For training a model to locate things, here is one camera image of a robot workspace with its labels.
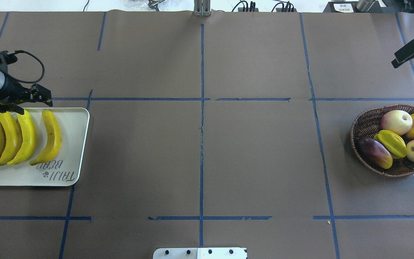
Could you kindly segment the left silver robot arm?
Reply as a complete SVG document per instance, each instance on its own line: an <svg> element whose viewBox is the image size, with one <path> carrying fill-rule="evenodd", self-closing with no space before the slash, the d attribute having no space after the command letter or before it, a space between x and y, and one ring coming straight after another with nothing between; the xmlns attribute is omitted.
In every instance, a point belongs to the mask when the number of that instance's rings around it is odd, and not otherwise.
<svg viewBox="0 0 414 259"><path fill-rule="evenodd" d="M11 76L8 65L18 61L17 54L27 54L41 65L41 76L35 81L23 81ZM51 91L38 82L45 75L45 66L39 58L27 51L0 51L0 113L12 112L24 114L20 104L42 102L53 106Z"/></svg>

